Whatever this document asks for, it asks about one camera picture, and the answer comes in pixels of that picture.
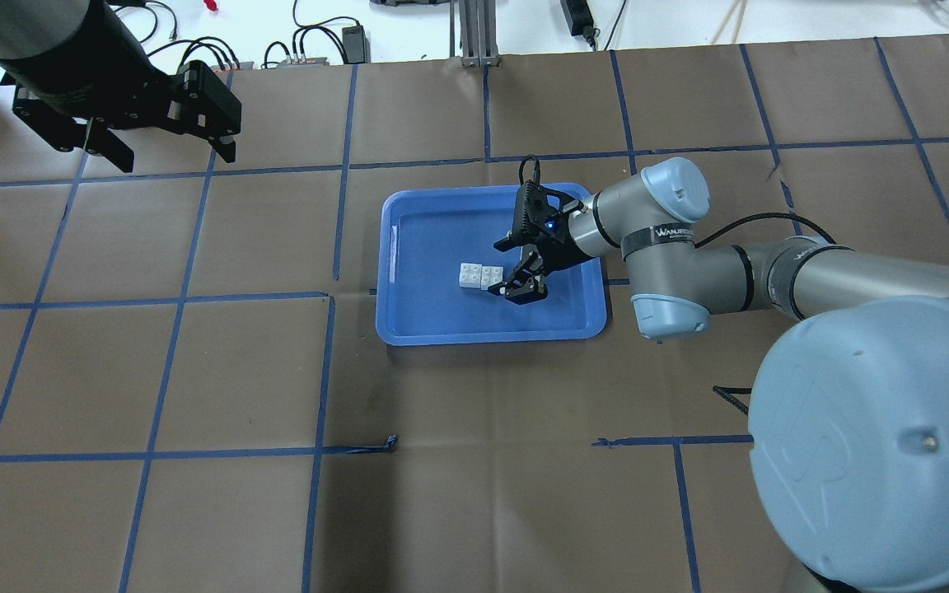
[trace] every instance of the black cable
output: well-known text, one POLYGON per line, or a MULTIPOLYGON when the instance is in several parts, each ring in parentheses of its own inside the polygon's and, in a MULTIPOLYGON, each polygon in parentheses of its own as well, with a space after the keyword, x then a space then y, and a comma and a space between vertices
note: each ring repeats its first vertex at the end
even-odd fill
POLYGON ((282 41, 274 41, 272 44, 266 48, 266 54, 263 55, 263 68, 268 68, 270 64, 270 50, 275 48, 275 46, 280 45, 280 49, 283 49, 283 52, 288 57, 288 61, 291 61, 291 52, 289 52, 288 47, 283 44, 282 41))
POLYGON ((229 64, 229 55, 226 54, 226 50, 219 48, 218 45, 210 44, 207 41, 200 41, 199 39, 194 39, 188 48, 185 48, 185 51, 181 53, 181 60, 178 61, 178 68, 181 69, 181 65, 187 63, 189 56, 193 55, 196 52, 196 49, 207 48, 214 53, 215 59, 218 60, 218 70, 226 70, 231 64, 229 64))
POLYGON ((749 416, 749 406, 743 404, 735 395, 749 395, 753 393, 753 390, 749 390, 749 388, 746 387, 721 387, 719 385, 713 385, 713 393, 720 395, 723 401, 738 408, 738 412, 749 416))
POLYGON ((324 33, 326 36, 328 36, 328 39, 330 39, 332 44, 335 45, 335 48, 339 50, 340 58, 343 58, 344 63, 349 63, 350 60, 347 58, 346 48, 343 48, 342 39, 340 39, 338 35, 334 33, 334 31, 329 30, 327 29, 327 27, 323 27, 323 26, 312 26, 312 27, 307 27, 305 30, 301 30, 302 34, 298 36, 298 53, 300 54, 300 56, 306 55, 304 40, 306 38, 306 34, 310 33, 310 31, 312 30, 319 30, 321 31, 321 33, 324 33))
POLYGON ((118 12, 124 10, 124 8, 143 8, 143 10, 152 13, 152 30, 148 31, 148 35, 144 36, 142 39, 138 39, 139 44, 144 44, 144 42, 150 40, 152 36, 156 34, 156 31, 159 30, 159 15, 157 15, 156 11, 153 11, 150 7, 118 7, 112 12, 117 12, 118 14, 118 12))
POLYGON ((297 10, 298 10, 298 0, 294 0, 294 2, 291 3, 291 20, 295 22, 295 26, 297 27, 324 26, 325 24, 328 24, 332 21, 338 21, 342 19, 353 20, 353 24, 355 24, 355 26, 361 26, 361 22, 358 19, 353 18, 353 16, 332 16, 332 18, 328 20, 323 20, 321 22, 316 22, 313 24, 302 24, 301 22, 298 22, 298 15, 295 14, 295 11, 297 10))
POLYGON ((711 236, 707 236, 705 239, 698 241, 698 243, 694 244, 694 247, 698 248, 712 243, 712 241, 719 239, 720 236, 724 236, 724 234, 731 232, 738 226, 745 225, 747 222, 763 221, 767 218, 786 218, 788 221, 800 222, 802 225, 808 226, 811 230, 820 234, 822 239, 827 240, 828 243, 837 243, 837 241, 833 240, 833 237, 830 236, 830 233, 822 229, 822 226, 816 225, 814 222, 809 221, 809 219, 802 217, 802 215, 794 214, 793 212, 765 212, 762 214, 753 214, 752 217, 739 218, 737 221, 731 222, 730 225, 724 226, 723 229, 714 232, 711 236))
POLYGON ((168 41, 174 41, 175 39, 177 39, 178 38, 178 15, 174 13, 174 8, 168 7, 168 5, 166 5, 165 3, 159 0, 146 0, 146 4, 154 4, 156 5, 156 7, 166 8, 166 11, 171 13, 171 19, 174 22, 174 26, 171 27, 171 34, 168 36, 167 39, 168 41))
POLYGON ((534 179, 532 179, 531 181, 532 183, 539 185, 540 184, 540 159, 537 158, 537 155, 535 154, 527 154, 522 158, 522 162, 520 162, 519 164, 519 184, 526 183, 526 175, 525 175, 526 163, 530 161, 534 162, 534 179))
POLYGON ((241 67, 241 61, 237 59, 236 52, 234 52, 233 48, 231 48, 229 44, 226 44, 226 42, 223 41, 221 38, 214 37, 211 35, 204 35, 204 37, 197 37, 196 39, 194 39, 194 41, 207 41, 207 40, 217 41, 219 44, 222 44, 223 48, 226 48, 226 51, 229 52, 229 57, 233 58, 233 63, 236 64, 236 67, 237 68, 241 67))
POLYGON ((226 64, 225 64, 225 63, 222 63, 222 56, 219 55, 219 53, 218 53, 218 52, 222 52, 221 49, 215 48, 214 45, 204 44, 204 43, 201 42, 201 41, 194 41, 194 40, 192 40, 192 39, 178 39, 177 41, 171 41, 169 44, 161 45, 161 46, 159 46, 159 48, 155 48, 154 50, 151 50, 151 52, 148 52, 146 55, 147 55, 148 57, 151 57, 151 56, 154 56, 154 55, 156 55, 156 54, 162 52, 163 49, 173 48, 173 46, 175 46, 175 45, 181 45, 181 44, 199 45, 199 46, 203 46, 203 48, 210 49, 210 50, 211 50, 211 53, 214 53, 215 60, 218 61, 218 68, 219 68, 219 70, 226 70, 226 64))
POLYGON ((624 8, 629 5, 629 0, 622 0, 621 10, 617 11, 617 18, 614 19, 614 27, 610 29, 610 37, 606 38, 606 45, 603 45, 604 52, 610 49, 610 42, 614 40, 614 31, 617 30, 617 23, 621 22, 621 15, 624 14, 624 8))

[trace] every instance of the grid line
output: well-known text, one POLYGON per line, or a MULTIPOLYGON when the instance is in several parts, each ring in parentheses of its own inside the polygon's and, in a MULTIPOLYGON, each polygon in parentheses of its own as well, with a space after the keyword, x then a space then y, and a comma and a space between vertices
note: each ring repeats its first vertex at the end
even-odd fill
MULTIPOLYGON (((232 72, 227 79, 227 86, 233 80, 232 72)), ((148 443, 146 445, 146 455, 142 462, 142 479, 138 482, 137 500, 134 503, 134 517, 131 519, 131 529, 127 538, 127 552, 124 555, 124 567, 122 567, 119 578, 119 593, 127 590, 129 578, 131 577, 131 566, 134 560, 134 548, 137 544, 138 529, 142 525, 142 510, 144 508, 144 497, 148 489, 148 473, 152 469, 152 455, 156 449, 156 437, 159 434, 159 422, 163 416, 163 403, 166 401, 166 390, 171 382, 171 371, 174 366, 174 352, 178 345, 178 335, 181 333, 181 319, 185 314, 185 297, 189 293, 189 280, 193 275, 193 263, 196 260, 196 246, 199 243, 200 228, 203 226, 203 214, 207 211, 208 193, 211 191, 211 173, 214 171, 215 151, 209 151, 207 171, 203 176, 203 188, 200 190, 200 204, 196 211, 196 222, 193 224, 193 235, 189 239, 189 255, 185 261, 185 275, 181 280, 181 293, 177 299, 177 305, 174 312, 174 326, 171 329, 171 340, 166 347, 166 361, 163 363, 163 374, 159 382, 159 393, 156 395, 156 407, 153 410, 152 426, 148 429, 148 443)))
POLYGON ((317 498, 320 494, 320 466, 324 459, 325 422, 328 417, 328 385, 331 378, 332 344, 335 337, 335 299, 328 300, 328 322, 325 327, 324 360, 320 364, 320 406, 317 408, 317 432, 314 438, 313 469, 310 474, 309 507, 306 509, 306 542, 302 548, 302 593, 310 593, 313 575, 313 544, 316 539, 317 498))
POLYGON ((49 274, 52 273, 54 269, 54 260, 57 259, 57 252, 60 249, 61 240, 64 237, 64 228, 68 225, 68 219, 72 217, 72 206, 75 205, 76 194, 79 191, 78 181, 80 177, 82 177, 83 169, 86 169, 86 159, 89 158, 89 156, 90 155, 83 153, 82 159, 79 161, 79 167, 76 169, 75 177, 72 179, 72 190, 68 192, 68 201, 64 205, 64 214, 61 217, 60 223, 57 225, 57 234, 54 237, 53 246, 49 249, 46 265, 42 270, 42 278, 39 281, 39 288, 35 293, 35 301, 31 304, 29 315, 27 315, 27 322, 24 324, 20 344, 16 346, 16 356, 14 357, 14 362, 12 362, 10 369, 10 378, 7 379, 7 386, 5 386, 0 402, 0 428, 2 427, 2 420, 5 418, 5 413, 7 412, 7 406, 10 405, 12 388, 14 388, 16 384, 16 375, 20 372, 20 363, 24 357, 24 350, 26 350, 27 342, 29 342, 31 337, 31 327, 35 325, 35 318, 39 312, 39 304, 42 302, 42 296, 46 292, 46 285, 49 284, 49 274))
POLYGON ((937 180, 935 176, 933 164, 929 161, 929 155, 925 151, 925 146, 922 144, 922 138, 918 135, 918 128, 914 127, 914 120, 910 117, 907 104, 903 101, 903 95, 900 94, 900 87, 896 85, 895 77, 892 76, 892 68, 888 65, 888 57, 885 56, 885 49, 881 46, 881 39, 874 37, 873 44, 877 47, 877 57, 881 60, 881 68, 884 68, 885 79, 888 80, 888 86, 892 89, 895 103, 900 107, 900 112, 903 113, 903 120, 906 121, 907 128, 910 130, 910 137, 913 139, 914 146, 918 149, 918 156, 922 159, 922 166, 925 168, 925 174, 928 176, 929 184, 933 185, 933 192, 935 196, 937 196, 939 207, 942 208, 942 215, 947 219, 947 225, 949 226, 949 206, 947 205, 946 196, 942 194, 942 187, 939 187, 939 180, 937 180))
POLYGON ((332 256, 332 280, 339 280, 339 263, 343 258, 343 219, 346 217, 346 184, 350 173, 350 143, 353 139, 353 104, 358 93, 358 65, 350 70, 350 95, 346 108, 346 131, 343 135, 343 165, 339 176, 339 209, 335 214, 335 252, 332 256))
MULTIPOLYGON (((935 145, 935 143, 949 143, 949 136, 944 138, 920 138, 922 145, 935 145)), ((686 154, 699 152, 753 152, 753 151, 771 151, 776 150, 802 150, 802 149, 822 149, 823 147, 889 147, 889 146, 912 146, 915 141, 912 139, 877 139, 877 140, 844 140, 844 142, 795 142, 781 143, 781 145, 737 145, 722 147, 666 147, 666 149, 633 149, 630 154, 633 156, 647 155, 666 155, 666 154, 686 154)), ((406 166, 452 166, 468 165, 471 162, 518 162, 522 161, 525 155, 507 155, 486 157, 468 157, 468 158, 444 158, 432 159, 431 161, 382 161, 382 162, 354 162, 347 166, 350 171, 366 169, 399 169, 406 166)), ((629 156, 629 151, 603 151, 603 152, 575 152, 575 153, 557 153, 538 155, 542 161, 569 161, 569 159, 580 158, 610 158, 617 156, 629 156)), ((276 173, 310 173, 321 171, 342 171, 342 165, 323 165, 323 166, 266 166, 266 168, 239 169, 232 171, 214 171, 212 177, 228 177, 237 175, 271 175, 276 173)), ((155 181, 155 180, 182 180, 196 179, 204 177, 206 173, 151 173, 147 175, 117 175, 112 177, 87 177, 79 180, 79 184, 108 184, 121 183, 121 181, 155 181)), ((0 181, 0 188, 23 188, 36 187, 36 185, 67 185, 72 184, 72 180, 18 180, 18 181, 0 181)))
POLYGON ((624 83, 621 82, 621 67, 617 64, 617 52, 610 50, 610 66, 614 69, 617 84, 617 99, 621 105, 621 123, 624 125, 624 145, 629 154, 629 175, 636 174, 636 151, 632 144, 632 124, 629 122, 629 104, 624 100, 624 83))
POLYGON ((701 593, 701 578, 698 577, 698 554, 694 548, 694 527, 690 523, 690 502, 686 497, 683 451, 678 443, 674 443, 671 447, 673 447, 673 461, 676 465, 676 488, 679 492, 679 513, 683 519, 683 539, 686 541, 686 562, 690 565, 690 589, 694 593, 701 593))
MULTIPOLYGON (((749 76, 749 84, 753 89, 753 98, 756 99, 756 109, 760 112, 760 121, 764 124, 764 135, 768 139, 769 150, 771 150, 771 158, 775 161, 775 168, 772 169, 772 174, 778 172, 780 166, 783 165, 783 159, 778 154, 778 142, 775 142, 775 134, 771 130, 771 121, 768 120, 768 110, 764 106, 764 97, 760 94, 760 84, 756 82, 756 74, 753 72, 753 63, 749 60, 749 52, 746 50, 745 44, 739 44, 738 50, 741 52, 742 63, 746 65, 746 75, 749 76)), ((795 209, 793 203, 793 194, 790 192, 790 187, 786 184, 786 181, 783 180, 783 177, 779 174, 778 183, 783 187, 783 197, 786 199, 787 206, 790 209, 795 209)), ((801 230, 801 223, 796 221, 793 222, 793 232, 799 236, 803 234, 801 230)))

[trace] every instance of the light blue joint cap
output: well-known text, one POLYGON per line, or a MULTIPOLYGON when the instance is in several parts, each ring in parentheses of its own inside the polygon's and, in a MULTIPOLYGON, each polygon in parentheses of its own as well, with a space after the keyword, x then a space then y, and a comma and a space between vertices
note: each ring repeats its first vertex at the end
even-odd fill
POLYGON ((647 340, 671 340, 701 334, 708 329, 708 309, 695 301, 667 294, 635 294, 639 333, 647 340))
POLYGON ((697 222, 708 214, 708 184, 688 159, 676 156, 644 166, 639 176, 658 205, 678 221, 697 222))

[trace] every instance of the plastic tray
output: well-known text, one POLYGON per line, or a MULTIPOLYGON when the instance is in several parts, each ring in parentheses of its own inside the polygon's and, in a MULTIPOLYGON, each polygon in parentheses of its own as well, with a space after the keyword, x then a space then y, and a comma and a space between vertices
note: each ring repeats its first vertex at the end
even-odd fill
MULTIPOLYGON (((577 184, 550 187, 575 198, 577 184)), ((460 288, 460 263, 503 266, 510 273, 519 250, 501 253, 493 242, 512 228, 517 185, 410 190, 383 205, 376 331, 395 346, 577 340, 606 326, 599 259, 553 273, 549 296, 516 305, 484 290, 460 288)))

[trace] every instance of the connector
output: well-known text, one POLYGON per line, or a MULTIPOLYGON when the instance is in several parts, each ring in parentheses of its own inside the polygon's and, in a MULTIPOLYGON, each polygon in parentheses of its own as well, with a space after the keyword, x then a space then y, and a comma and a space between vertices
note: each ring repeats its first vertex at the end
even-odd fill
POLYGON ((596 22, 591 18, 591 8, 588 0, 561 0, 562 14, 566 16, 566 26, 573 37, 584 37, 591 44, 596 38, 596 22))
POLYGON ((343 27, 343 50, 346 50, 346 63, 369 63, 368 37, 365 27, 343 27))

